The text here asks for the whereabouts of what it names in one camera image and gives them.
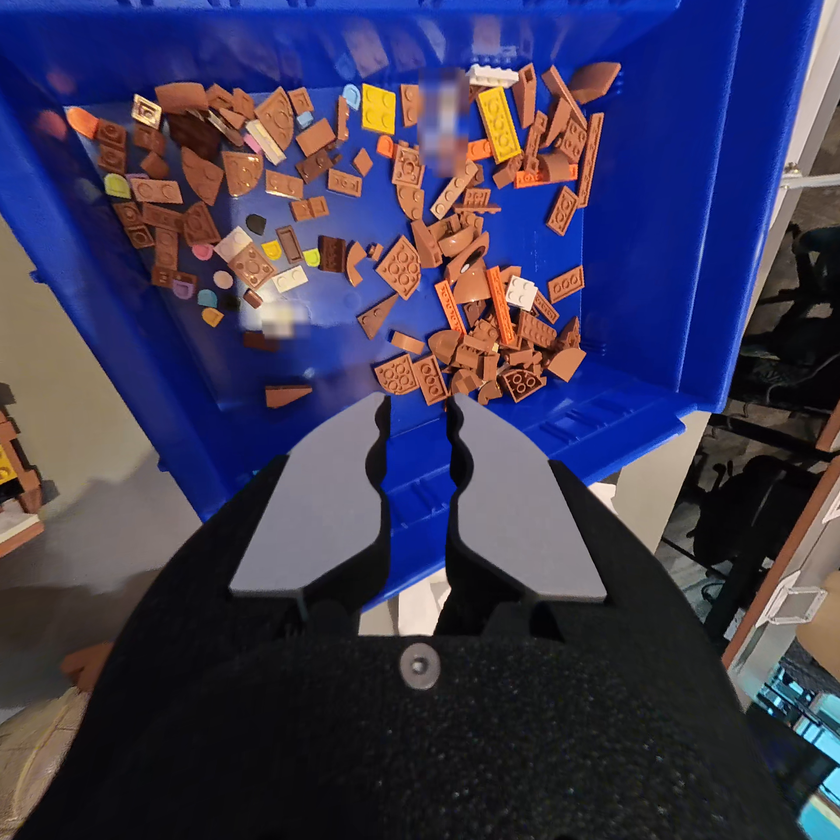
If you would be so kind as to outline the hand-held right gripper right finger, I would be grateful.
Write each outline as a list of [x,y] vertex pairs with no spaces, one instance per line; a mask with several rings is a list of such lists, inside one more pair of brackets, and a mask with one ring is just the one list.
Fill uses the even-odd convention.
[[448,401],[455,493],[446,532],[449,621],[499,606],[603,606],[607,590],[550,458],[465,395]]

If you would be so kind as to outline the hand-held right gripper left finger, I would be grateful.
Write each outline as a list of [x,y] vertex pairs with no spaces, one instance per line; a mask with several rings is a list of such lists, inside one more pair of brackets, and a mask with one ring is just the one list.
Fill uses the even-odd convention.
[[289,453],[239,566],[232,595],[280,597],[304,618],[336,602],[358,613],[385,586],[391,517],[382,488],[392,399],[373,393]]

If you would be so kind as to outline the pile of lego pieces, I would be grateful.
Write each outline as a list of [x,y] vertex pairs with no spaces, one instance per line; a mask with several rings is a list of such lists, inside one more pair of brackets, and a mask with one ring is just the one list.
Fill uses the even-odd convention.
[[521,401],[580,367],[580,321],[559,303],[581,262],[542,280],[526,223],[567,235],[592,196],[615,62],[568,87],[532,64],[472,65],[427,83],[349,83],[259,101],[195,82],[130,108],[65,110],[103,176],[150,286],[196,334],[218,331],[224,402],[338,404],[337,386],[427,405],[447,393]]

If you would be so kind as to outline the blue plastic bin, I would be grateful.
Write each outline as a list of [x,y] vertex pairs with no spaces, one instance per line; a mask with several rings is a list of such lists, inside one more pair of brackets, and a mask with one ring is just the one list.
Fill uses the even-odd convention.
[[516,404],[490,402],[584,483],[608,476],[718,409],[736,365],[820,2],[2,2],[2,213],[163,466],[202,520],[332,415],[382,392],[391,331],[448,326],[427,269],[374,339],[358,316],[394,292],[362,263],[307,267],[288,295],[300,332],[245,346],[262,310],[245,285],[219,290],[220,256],[179,235],[188,298],[152,281],[106,194],[97,142],[69,126],[80,107],[127,130],[135,95],[167,83],[241,89],[261,104],[304,87],[315,119],[364,83],[444,81],[469,66],[533,64],[536,107],[554,67],[567,84],[620,64],[605,96],[588,204],[564,235],[547,221],[563,182],[491,189],[485,260],[520,266],[542,290],[582,265],[559,305],[580,318],[581,368]]

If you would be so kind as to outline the partly built colourful lego model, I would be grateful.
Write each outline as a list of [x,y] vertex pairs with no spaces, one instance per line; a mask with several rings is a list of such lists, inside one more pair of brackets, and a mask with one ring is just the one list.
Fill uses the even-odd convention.
[[45,530],[40,511],[45,491],[38,469],[20,442],[19,424],[9,408],[15,403],[1,384],[1,558],[36,539]]

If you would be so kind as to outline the white paper sheet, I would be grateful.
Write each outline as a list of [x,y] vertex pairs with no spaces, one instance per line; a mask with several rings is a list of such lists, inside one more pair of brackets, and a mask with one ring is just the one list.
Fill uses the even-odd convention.
[[603,602],[606,589],[553,474],[497,503],[488,486],[470,486],[452,510],[445,570],[397,597],[400,635],[429,635],[456,593],[483,618],[517,601]]

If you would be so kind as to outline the black office chair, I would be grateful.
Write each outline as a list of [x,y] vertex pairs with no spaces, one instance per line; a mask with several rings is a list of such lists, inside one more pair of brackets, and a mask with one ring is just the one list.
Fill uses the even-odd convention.
[[775,455],[740,467],[699,448],[656,555],[722,654],[816,488]]

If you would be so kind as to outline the clear acrylic sign holder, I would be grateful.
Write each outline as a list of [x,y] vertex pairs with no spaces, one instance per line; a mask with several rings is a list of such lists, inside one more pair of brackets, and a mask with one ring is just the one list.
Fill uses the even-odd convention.
[[796,626],[813,620],[828,591],[821,586],[799,585],[801,573],[797,570],[779,582],[757,621],[757,627],[764,624]]

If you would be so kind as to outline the wood edged desk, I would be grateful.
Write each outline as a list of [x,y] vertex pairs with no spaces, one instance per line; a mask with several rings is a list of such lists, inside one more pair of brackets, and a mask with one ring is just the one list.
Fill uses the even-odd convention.
[[722,656],[731,681],[745,691],[757,691],[795,632],[813,627],[828,601],[832,601],[831,609],[826,612],[822,627],[838,630],[838,591],[828,592],[810,623],[757,626],[764,607],[784,577],[801,571],[799,585],[816,585],[827,590],[828,578],[838,570],[838,412],[836,406],[815,444],[815,454],[828,457],[827,468]]

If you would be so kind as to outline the clear acrylic stand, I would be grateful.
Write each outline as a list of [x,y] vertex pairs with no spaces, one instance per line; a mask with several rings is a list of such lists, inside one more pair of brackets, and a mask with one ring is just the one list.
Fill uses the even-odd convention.
[[804,174],[797,164],[788,164],[780,179],[780,189],[789,192],[808,189],[823,189],[839,187],[840,174],[830,173],[822,175]]

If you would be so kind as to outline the white base board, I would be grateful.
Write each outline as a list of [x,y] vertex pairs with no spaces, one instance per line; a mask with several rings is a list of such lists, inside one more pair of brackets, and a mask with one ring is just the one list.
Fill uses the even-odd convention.
[[756,303],[781,245],[784,231],[805,187],[788,187],[787,181],[808,176],[821,148],[838,101],[839,91],[839,2],[821,2],[820,17],[812,39],[791,139],[784,157],[784,171],[773,205],[752,303]]

